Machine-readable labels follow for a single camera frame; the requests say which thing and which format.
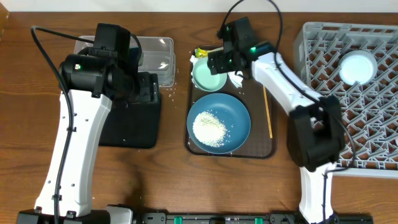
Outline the light blue bowl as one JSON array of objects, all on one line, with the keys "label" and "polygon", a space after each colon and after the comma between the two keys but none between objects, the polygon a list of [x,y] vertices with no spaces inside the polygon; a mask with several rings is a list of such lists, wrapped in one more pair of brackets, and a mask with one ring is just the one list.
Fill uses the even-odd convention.
[{"label": "light blue bowl", "polygon": [[340,79],[347,85],[364,85],[377,73],[376,58],[367,51],[354,50],[345,54],[338,62]]}]

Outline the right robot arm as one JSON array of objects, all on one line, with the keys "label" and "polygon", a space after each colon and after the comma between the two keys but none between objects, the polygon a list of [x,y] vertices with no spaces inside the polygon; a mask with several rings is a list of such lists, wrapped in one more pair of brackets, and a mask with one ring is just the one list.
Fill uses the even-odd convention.
[{"label": "right robot arm", "polygon": [[299,211],[305,223],[330,223],[331,181],[345,147],[340,102],[306,86],[285,64],[277,45],[260,42],[247,17],[222,23],[223,48],[208,54],[212,74],[250,70],[288,115],[287,149],[300,168]]}]

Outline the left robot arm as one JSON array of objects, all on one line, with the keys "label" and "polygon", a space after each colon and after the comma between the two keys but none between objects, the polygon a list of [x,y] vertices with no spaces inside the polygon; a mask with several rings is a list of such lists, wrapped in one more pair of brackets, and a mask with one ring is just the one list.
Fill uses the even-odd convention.
[{"label": "left robot arm", "polygon": [[140,121],[152,147],[159,127],[161,96],[157,75],[139,71],[136,36],[114,24],[98,24],[86,48],[52,66],[59,87],[60,121],[49,171],[35,205],[18,213],[18,223],[139,223],[125,205],[92,207],[93,170],[105,122],[125,132]]}]

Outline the grey dishwasher rack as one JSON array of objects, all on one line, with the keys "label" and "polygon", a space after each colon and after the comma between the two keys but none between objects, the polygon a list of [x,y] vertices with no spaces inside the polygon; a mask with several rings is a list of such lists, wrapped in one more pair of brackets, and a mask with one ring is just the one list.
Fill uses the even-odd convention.
[{"label": "grey dishwasher rack", "polygon": [[[345,83],[338,62],[354,50],[370,53],[376,75],[366,83]],[[338,166],[343,176],[397,178],[397,26],[306,22],[294,42],[294,67],[301,80],[322,95],[336,95],[354,141]]]}]

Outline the crumpled white napkin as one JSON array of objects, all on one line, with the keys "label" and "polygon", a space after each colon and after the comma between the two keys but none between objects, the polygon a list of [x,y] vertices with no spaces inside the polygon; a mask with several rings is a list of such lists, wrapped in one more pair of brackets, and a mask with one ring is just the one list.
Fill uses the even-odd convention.
[{"label": "crumpled white napkin", "polygon": [[236,87],[236,88],[241,88],[243,86],[243,73],[242,71],[236,71],[236,72],[228,72],[226,73],[228,75],[229,80],[231,83]]}]

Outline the yellow green snack wrapper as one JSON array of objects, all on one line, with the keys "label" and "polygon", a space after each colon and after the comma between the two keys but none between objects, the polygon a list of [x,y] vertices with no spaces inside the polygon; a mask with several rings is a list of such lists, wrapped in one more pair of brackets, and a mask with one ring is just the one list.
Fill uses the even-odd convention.
[{"label": "yellow green snack wrapper", "polygon": [[205,57],[208,57],[209,53],[216,52],[219,50],[223,50],[223,47],[218,47],[218,48],[215,48],[212,50],[205,50],[205,49],[197,48],[197,49],[195,49],[195,57],[196,58],[205,58]]}]

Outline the mint green bowl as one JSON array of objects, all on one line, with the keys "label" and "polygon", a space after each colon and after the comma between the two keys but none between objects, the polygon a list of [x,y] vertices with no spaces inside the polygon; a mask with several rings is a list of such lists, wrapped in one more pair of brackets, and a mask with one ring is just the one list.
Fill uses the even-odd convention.
[{"label": "mint green bowl", "polygon": [[193,84],[202,91],[218,91],[222,89],[228,79],[226,73],[212,75],[207,66],[208,58],[196,58],[192,55],[190,59],[193,68],[191,72]]}]

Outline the clear plastic bin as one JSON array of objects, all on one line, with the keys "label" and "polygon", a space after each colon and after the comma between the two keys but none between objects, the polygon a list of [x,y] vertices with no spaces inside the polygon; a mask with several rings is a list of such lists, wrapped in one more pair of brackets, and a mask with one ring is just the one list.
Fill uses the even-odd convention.
[{"label": "clear plastic bin", "polygon": [[[160,87],[171,87],[175,76],[174,42],[169,37],[139,37],[138,42],[128,34],[117,35],[83,35],[81,39],[94,43],[76,41],[74,53],[77,54],[86,47],[98,47],[100,49],[115,50],[127,62],[123,64],[128,75],[138,72],[149,72],[157,75],[157,83]],[[132,64],[136,58],[129,50],[141,46],[143,61],[137,67]]]}]

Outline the black plastic bin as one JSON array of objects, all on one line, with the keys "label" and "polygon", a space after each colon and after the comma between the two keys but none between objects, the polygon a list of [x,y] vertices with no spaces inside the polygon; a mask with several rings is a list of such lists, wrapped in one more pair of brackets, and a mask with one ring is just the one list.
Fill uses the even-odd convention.
[{"label": "black plastic bin", "polygon": [[154,101],[130,103],[114,101],[101,132],[99,145],[150,149],[157,142],[161,95]]}]

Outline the wooden chopstick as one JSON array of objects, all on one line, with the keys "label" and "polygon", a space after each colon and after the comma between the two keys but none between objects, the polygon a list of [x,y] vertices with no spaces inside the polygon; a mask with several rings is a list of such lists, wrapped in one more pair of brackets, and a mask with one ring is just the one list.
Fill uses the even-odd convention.
[{"label": "wooden chopstick", "polygon": [[271,116],[270,116],[270,112],[269,112],[267,90],[266,90],[265,86],[263,86],[263,94],[264,94],[264,103],[265,103],[265,107],[266,107],[267,125],[268,125],[268,128],[269,128],[269,137],[270,137],[270,139],[273,139],[272,125],[271,125]]}]

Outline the dark blue plate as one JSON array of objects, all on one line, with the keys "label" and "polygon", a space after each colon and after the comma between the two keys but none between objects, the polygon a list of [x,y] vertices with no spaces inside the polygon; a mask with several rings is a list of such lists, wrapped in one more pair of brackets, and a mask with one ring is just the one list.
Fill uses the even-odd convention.
[{"label": "dark blue plate", "polygon": [[[215,115],[225,126],[224,145],[210,147],[202,144],[193,133],[193,122],[199,113],[208,111]],[[187,116],[187,131],[197,147],[211,154],[229,154],[241,147],[249,136],[251,118],[246,107],[237,98],[224,94],[212,93],[201,97],[190,108]]]}]

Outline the white rice pile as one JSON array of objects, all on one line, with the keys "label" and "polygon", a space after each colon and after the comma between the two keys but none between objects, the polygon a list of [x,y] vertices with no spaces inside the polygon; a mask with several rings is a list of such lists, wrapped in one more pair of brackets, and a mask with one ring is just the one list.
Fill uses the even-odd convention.
[{"label": "white rice pile", "polygon": [[193,122],[193,133],[204,145],[221,147],[224,145],[226,126],[212,113],[204,111],[199,113]]}]

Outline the dark brown serving tray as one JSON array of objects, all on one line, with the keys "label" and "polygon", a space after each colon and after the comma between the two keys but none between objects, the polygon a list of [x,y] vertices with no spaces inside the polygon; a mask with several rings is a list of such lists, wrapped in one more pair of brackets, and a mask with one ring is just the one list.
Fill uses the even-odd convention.
[{"label": "dark brown serving tray", "polygon": [[237,157],[246,159],[268,159],[277,150],[277,102],[267,92],[269,112],[271,116],[273,139],[269,137],[263,86],[254,79],[243,80],[243,86],[236,88],[230,80],[216,92],[202,91],[197,88],[192,78],[188,80],[188,112],[201,97],[212,93],[224,93],[237,98],[246,107],[251,118],[251,130],[245,143],[229,154],[211,154],[200,149],[193,143],[185,131],[184,144],[187,151],[200,156]]}]

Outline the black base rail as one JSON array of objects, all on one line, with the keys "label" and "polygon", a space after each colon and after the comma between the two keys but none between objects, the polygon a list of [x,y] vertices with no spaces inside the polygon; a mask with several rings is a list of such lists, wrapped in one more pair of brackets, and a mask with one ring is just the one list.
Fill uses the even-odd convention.
[{"label": "black base rail", "polygon": [[137,213],[133,208],[122,204],[108,205],[111,223],[138,224],[296,224],[306,223],[299,213],[272,213],[267,215],[227,215],[227,214],[172,214]]}]

